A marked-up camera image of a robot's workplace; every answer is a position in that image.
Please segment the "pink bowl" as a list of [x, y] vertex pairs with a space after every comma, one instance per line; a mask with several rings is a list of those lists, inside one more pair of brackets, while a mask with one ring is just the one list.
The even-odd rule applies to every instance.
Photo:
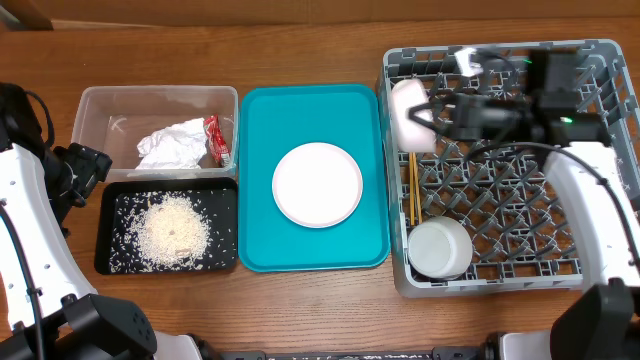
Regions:
[[391, 91], [391, 123], [398, 148], [409, 153], [435, 153], [436, 133], [409, 118], [409, 109], [429, 101], [419, 79], [399, 81]]

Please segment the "wooden chopstick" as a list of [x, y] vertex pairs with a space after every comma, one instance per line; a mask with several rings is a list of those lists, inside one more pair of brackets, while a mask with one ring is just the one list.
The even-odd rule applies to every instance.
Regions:
[[416, 213], [416, 191], [415, 191], [415, 153], [410, 152], [408, 155], [409, 165], [409, 200], [410, 200], [410, 225], [415, 226], [415, 213]]
[[422, 223], [422, 206], [421, 206], [421, 195], [420, 195], [420, 183], [419, 183], [419, 171], [418, 171], [418, 159], [416, 153], [411, 153], [411, 165], [412, 167], [412, 175], [413, 175], [413, 194], [414, 194], [414, 210], [416, 214], [417, 224], [420, 225]]

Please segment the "white rice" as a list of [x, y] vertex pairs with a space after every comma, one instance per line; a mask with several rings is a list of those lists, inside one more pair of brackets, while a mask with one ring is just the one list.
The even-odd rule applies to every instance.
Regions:
[[124, 193], [114, 205], [109, 274], [211, 271], [236, 264], [236, 197], [230, 188]]

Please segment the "white napkin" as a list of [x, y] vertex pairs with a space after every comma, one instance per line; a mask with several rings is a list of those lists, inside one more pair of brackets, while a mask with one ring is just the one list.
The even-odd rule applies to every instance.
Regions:
[[154, 131], [137, 144], [141, 161], [136, 170], [200, 169], [199, 162], [207, 154], [206, 144], [203, 118]]

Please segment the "grey bowl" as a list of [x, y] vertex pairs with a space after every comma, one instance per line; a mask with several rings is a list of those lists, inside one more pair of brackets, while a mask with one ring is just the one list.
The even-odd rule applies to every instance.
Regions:
[[440, 280], [461, 276], [473, 257], [472, 239], [462, 224], [444, 216], [417, 225], [409, 234], [407, 256], [419, 274]]

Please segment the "white plate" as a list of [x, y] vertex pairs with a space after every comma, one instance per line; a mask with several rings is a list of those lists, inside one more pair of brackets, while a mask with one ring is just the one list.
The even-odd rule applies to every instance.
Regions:
[[272, 195], [281, 213], [313, 229], [345, 221], [358, 207], [363, 189], [363, 175], [354, 158], [323, 142], [290, 150], [272, 177]]

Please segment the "red sauce packet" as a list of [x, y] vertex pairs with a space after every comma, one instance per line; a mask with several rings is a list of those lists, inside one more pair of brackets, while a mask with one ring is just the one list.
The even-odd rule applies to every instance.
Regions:
[[234, 122], [230, 118], [212, 115], [204, 120], [209, 153], [220, 167], [231, 164]]

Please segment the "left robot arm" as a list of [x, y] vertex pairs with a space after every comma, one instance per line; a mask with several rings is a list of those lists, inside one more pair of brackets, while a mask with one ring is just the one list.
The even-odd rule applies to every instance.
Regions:
[[101, 296], [66, 242], [62, 222], [105, 180], [108, 155], [54, 144], [22, 87], [1, 86], [1, 281], [11, 336], [4, 359], [212, 359], [192, 335], [156, 332], [133, 302]]

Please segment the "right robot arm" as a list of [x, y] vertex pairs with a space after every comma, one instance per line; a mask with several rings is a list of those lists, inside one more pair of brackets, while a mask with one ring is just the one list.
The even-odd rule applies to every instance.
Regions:
[[467, 154], [532, 149], [559, 198], [583, 273], [583, 295], [548, 331], [505, 333], [498, 359], [636, 359], [639, 356], [639, 223], [601, 117], [578, 109], [578, 54], [532, 50], [524, 97], [428, 96], [419, 79], [392, 90], [400, 150], [433, 152], [436, 136], [486, 141]]

